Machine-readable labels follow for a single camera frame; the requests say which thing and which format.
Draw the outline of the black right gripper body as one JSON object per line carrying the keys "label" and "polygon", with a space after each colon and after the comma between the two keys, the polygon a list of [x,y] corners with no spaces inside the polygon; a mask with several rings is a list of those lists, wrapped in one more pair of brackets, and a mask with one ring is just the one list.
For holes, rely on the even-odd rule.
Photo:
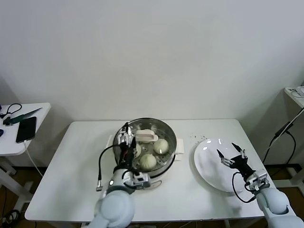
{"label": "black right gripper body", "polygon": [[247,161],[247,157],[242,157],[241,155],[238,155],[231,159],[233,162],[229,165],[231,169],[237,169],[240,174],[242,175],[243,179],[248,179],[256,170],[252,169]]}

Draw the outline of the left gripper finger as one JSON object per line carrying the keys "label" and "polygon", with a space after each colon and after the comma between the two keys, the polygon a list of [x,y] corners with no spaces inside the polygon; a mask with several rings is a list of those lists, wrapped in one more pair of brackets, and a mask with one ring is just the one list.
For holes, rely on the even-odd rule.
{"label": "left gripper finger", "polygon": [[129,126],[129,123],[126,122],[121,129],[118,131],[117,135],[118,144],[131,144],[133,140],[132,130]]}
{"label": "left gripper finger", "polygon": [[130,144],[130,149],[129,151],[133,153],[133,155],[136,155],[137,154],[137,149],[136,149],[136,138],[133,137],[132,141],[131,141],[131,144]]}

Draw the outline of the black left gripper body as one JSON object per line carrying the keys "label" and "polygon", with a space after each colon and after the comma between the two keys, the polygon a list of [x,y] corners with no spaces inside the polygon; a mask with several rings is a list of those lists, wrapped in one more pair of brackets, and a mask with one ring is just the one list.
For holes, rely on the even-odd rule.
{"label": "black left gripper body", "polygon": [[129,151],[130,145],[120,144],[121,154],[118,162],[118,169],[132,169],[135,155]]}

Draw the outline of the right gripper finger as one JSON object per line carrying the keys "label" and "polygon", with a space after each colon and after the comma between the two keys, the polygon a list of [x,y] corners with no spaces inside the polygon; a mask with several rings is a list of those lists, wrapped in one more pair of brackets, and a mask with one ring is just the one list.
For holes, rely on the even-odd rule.
{"label": "right gripper finger", "polygon": [[231,159],[226,158],[221,152],[220,150],[217,149],[218,155],[221,159],[221,163],[224,164],[225,166],[231,166],[233,165],[235,162]]}
{"label": "right gripper finger", "polygon": [[234,157],[234,158],[237,158],[239,156],[241,156],[242,159],[246,159],[247,156],[245,154],[245,149],[242,149],[239,145],[235,144],[235,143],[232,143],[233,147],[239,152],[239,155]]}

